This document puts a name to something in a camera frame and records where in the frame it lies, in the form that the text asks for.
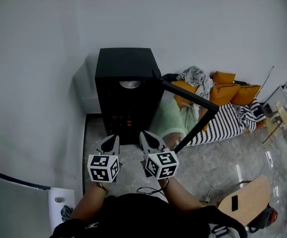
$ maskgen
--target black and white striped fabric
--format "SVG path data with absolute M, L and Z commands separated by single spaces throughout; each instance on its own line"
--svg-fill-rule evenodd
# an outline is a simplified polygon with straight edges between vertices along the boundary
M 266 119 L 266 116 L 264 115 L 264 111 L 262 106 L 259 104 L 258 100 L 254 99 L 252 103 L 249 105 L 252 113 L 256 117 L 256 122 L 260 122 Z
M 258 101 L 254 101 L 249 106 L 237 106 L 232 103 L 220 106 L 219 112 L 209 122 L 207 131 L 201 130 L 187 146 L 211 143 L 238 136 L 245 129 L 253 132 L 256 129 L 256 123 L 266 117 L 255 117 L 252 109 L 257 107 Z

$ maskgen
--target wooden stool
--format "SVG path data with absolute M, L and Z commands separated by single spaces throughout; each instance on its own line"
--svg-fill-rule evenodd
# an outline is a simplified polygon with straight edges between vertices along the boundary
M 224 198 L 218 209 L 236 219 L 243 226 L 247 226 L 268 205 L 271 189 L 266 176 L 259 176 L 253 181 L 244 182 L 248 184 Z M 238 197 L 238 209 L 232 212 L 232 197 L 236 195 Z
M 283 105 L 280 102 L 276 103 L 276 109 L 277 113 L 273 115 L 273 118 L 280 117 L 280 123 L 274 128 L 272 132 L 270 132 L 272 124 L 271 119 L 266 120 L 266 126 L 267 130 L 269 131 L 269 136 L 263 141 L 263 144 L 275 133 L 275 131 L 280 127 L 282 123 L 284 123 L 287 126 L 287 110 L 283 107 Z

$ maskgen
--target wristband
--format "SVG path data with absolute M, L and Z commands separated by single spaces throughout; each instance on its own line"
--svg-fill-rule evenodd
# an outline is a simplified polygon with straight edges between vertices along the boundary
M 163 186 L 161 189 L 162 189 L 162 190 L 165 189 L 165 188 L 168 186 L 168 184 L 169 184 L 169 178 L 167 178 L 167 183 L 166 183 L 165 186 Z
M 101 182 L 98 182 L 97 186 L 102 188 L 104 191 L 106 191 L 106 195 L 108 194 L 108 190 L 104 187 L 104 185 Z

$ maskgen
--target fabric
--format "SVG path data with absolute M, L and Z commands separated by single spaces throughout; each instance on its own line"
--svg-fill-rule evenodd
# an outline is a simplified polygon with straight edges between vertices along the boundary
M 208 238 L 209 224 L 231 227 L 246 238 L 245 228 L 215 206 L 206 206 L 179 215 L 165 201 L 147 195 L 126 194 L 105 198 L 99 214 L 90 222 L 68 220 L 57 226 L 51 238 L 88 238 L 110 236 L 156 236 L 172 237 L 195 234 Z
M 262 106 L 259 104 L 259 102 L 257 101 L 257 99 L 254 99 L 252 103 L 249 105 L 249 107 L 256 117 L 256 122 L 261 122 L 266 119 L 264 115 L 264 110 Z
M 255 115 L 251 112 L 248 106 L 235 105 L 234 107 L 240 124 L 244 125 L 245 129 L 248 129 L 249 133 L 252 133 L 256 129 Z
M 202 69 L 192 66 L 177 76 L 177 80 L 184 80 L 191 86 L 199 86 L 195 94 L 209 100 L 210 91 L 213 87 L 213 81 L 206 75 Z
M 213 76 L 213 82 L 217 84 L 233 84 L 235 74 L 217 71 Z
M 237 111 L 237 106 L 232 103 L 220 106 L 219 112 L 209 122 L 209 127 L 206 131 L 200 131 L 187 146 L 206 144 L 215 141 L 221 141 L 242 134 L 246 129 L 253 132 L 256 128 L 256 123 L 266 119 L 264 113 L 259 113 L 259 102 L 254 99 L 249 106 L 240 107 Z
M 260 88 L 260 85 L 243 85 L 230 102 L 235 105 L 249 105 L 254 100 Z
M 199 121 L 199 105 L 193 103 L 190 107 L 182 108 L 180 116 L 187 133 L 189 133 Z
M 70 219 L 70 216 L 73 212 L 73 209 L 68 207 L 67 205 L 64 205 L 63 208 L 61 209 L 61 216 L 62 216 L 62 221 L 66 221 Z
M 207 131 L 200 131 L 187 146 L 206 144 L 235 137 L 241 134 L 245 126 L 239 123 L 234 105 L 228 103 L 219 107 L 219 112 L 209 122 Z
M 187 90 L 190 93 L 195 93 L 196 90 L 198 89 L 198 86 L 191 86 L 188 83 L 184 82 L 183 80 L 172 81 L 171 84 L 176 85 L 176 86 L 178 86 L 178 87 L 180 87 L 180 88 L 182 88 L 184 90 Z M 186 105 L 184 105 L 184 104 L 187 104 L 187 105 L 191 105 L 192 104 L 191 101 L 189 101 L 187 99 L 184 99 L 183 97 L 181 97 L 179 95 L 175 95 L 174 99 L 176 100 L 179 108 L 186 107 Z
M 210 101 L 219 106 L 226 105 L 233 99 L 240 87 L 238 84 L 218 84 L 210 92 Z
M 171 101 L 161 99 L 149 131 L 161 138 L 169 133 L 180 133 L 182 138 L 187 135 L 180 109 L 174 98 Z

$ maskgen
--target human arm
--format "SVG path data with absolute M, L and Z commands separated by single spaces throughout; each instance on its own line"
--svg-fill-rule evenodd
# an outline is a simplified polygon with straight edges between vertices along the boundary
M 102 183 L 102 185 L 108 188 L 107 183 Z M 96 182 L 91 182 L 90 188 L 73 210 L 71 219 L 91 220 L 102 208 L 106 194 L 107 192 L 97 186 Z
M 163 188 L 167 183 L 167 179 L 160 179 L 158 182 Z M 179 211 L 186 212 L 203 207 L 199 200 L 191 195 L 174 177 L 169 178 L 169 183 L 163 189 L 163 192 L 169 204 Z

